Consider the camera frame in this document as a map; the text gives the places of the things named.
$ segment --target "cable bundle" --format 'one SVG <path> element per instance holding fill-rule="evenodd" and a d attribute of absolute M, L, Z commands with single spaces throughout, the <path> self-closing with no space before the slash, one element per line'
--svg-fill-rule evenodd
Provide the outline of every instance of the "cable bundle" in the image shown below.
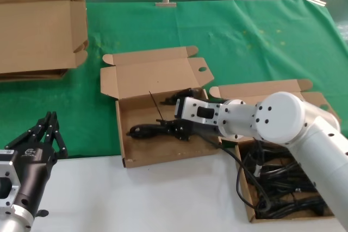
<path fill-rule="evenodd" d="M 295 194 L 298 192 L 317 192 L 317 190 L 286 148 L 269 146 L 256 141 L 256 144 L 244 153 L 243 163 L 248 172 L 258 177 L 257 181 L 263 188 L 260 192 L 258 187 L 255 187 L 259 197 L 255 207 L 257 218 L 284 218 L 301 210 L 312 210 L 318 216 L 324 215 L 327 205 L 315 193 L 307 198 L 296 199 Z M 240 174 L 241 167 L 237 175 L 237 193 L 244 201 L 238 190 Z M 248 175 L 246 179 L 253 185 Z M 292 200 L 284 200 L 289 195 L 292 196 Z M 268 211 L 258 211 L 265 208 L 269 202 L 271 206 Z"/>

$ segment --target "black cable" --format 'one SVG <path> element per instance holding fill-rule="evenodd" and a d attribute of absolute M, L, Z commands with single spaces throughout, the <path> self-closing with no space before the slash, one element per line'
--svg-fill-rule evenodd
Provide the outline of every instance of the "black cable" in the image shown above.
<path fill-rule="evenodd" d="M 205 138 L 204 136 L 202 136 L 201 134 L 197 134 L 199 137 L 201 137 L 202 139 L 204 139 L 205 141 L 209 142 L 211 145 L 213 145 L 215 148 L 217 149 L 222 149 L 224 152 L 226 152 L 228 155 L 230 155 L 238 164 L 239 164 L 239 170 L 238 170 L 238 174 L 237 174 L 237 183 L 236 183 L 236 190 L 237 190 L 237 194 L 239 196 L 239 198 L 249 207 L 255 209 L 258 212 L 266 212 L 269 211 L 271 208 L 271 202 L 266 194 L 266 192 L 264 191 L 264 189 L 261 187 L 261 185 L 259 184 L 259 182 L 257 182 L 255 176 L 247 169 L 247 167 L 244 165 L 244 163 L 238 159 L 238 157 L 232 153 L 231 151 L 229 151 L 228 149 L 220 146 L 220 144 L 215 143 L 214 141 L 211 141 L 207 138 Z M 260 209 L 258 207 L 258 205 L 254 206 L 251 203 L 249 203 L 239 192 L 239 178 L 238 175 L 240 176 L 239 172 L 241 172 L 241 169 L 244 170 L 244 173 L 250 178 L 250 180 L 252 181 L 252 183 L 254 184 L 254 186 L 258 189 L 259 193 L 261 195 L 263 195 L 264 200 L 265 200 L 265 207 Z"/>

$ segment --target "white robotic arm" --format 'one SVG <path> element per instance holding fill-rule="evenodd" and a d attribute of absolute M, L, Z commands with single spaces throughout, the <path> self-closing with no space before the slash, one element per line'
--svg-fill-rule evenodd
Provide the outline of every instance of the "white robotic arm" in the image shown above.
<path fill-rule="evenodd" d="M 176 118 L 210 126 L 218 136 L 254 137 L 287 147 L 348 231 L 348 140 L 329 112 L 278 92 L 256 106 L 241 100 L 179 99 Z"/>

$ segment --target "table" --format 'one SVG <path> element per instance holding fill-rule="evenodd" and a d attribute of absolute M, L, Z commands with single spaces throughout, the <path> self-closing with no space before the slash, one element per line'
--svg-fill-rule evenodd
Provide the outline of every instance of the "table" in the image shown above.
<path fill-rule="evenodd" d="M 217 155 L 124 169 L 120 156 L 61 160 L 32 232 L 343 232 L 335 218 L 250 224 L 237 169 Z"/>
<path fill-rule="evenodd" d="M 62 80 L 0 83 L 4 145 L 47 111 L 69 156 L 120 154 L 115 99 L 100 93 L 104 54 L 196 45 L 215 79 L 206 86 L 303 79 L 314 83 L 348 136 L 348 46 L 327 9 L 305 0 L 88 3 L 89 57 Z"/>

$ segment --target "handle hole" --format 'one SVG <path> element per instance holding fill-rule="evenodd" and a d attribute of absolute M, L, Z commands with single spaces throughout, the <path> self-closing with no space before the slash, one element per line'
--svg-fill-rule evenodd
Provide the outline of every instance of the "handle hole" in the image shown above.
<path fill-rule="evenodd" d="M 320 105 L 320 109 L 324 110 L 324 111 L 327 111 L 329 109 L 329 107 L 328 107 L 327 104 L 322 104 L 322 105 Z"/>

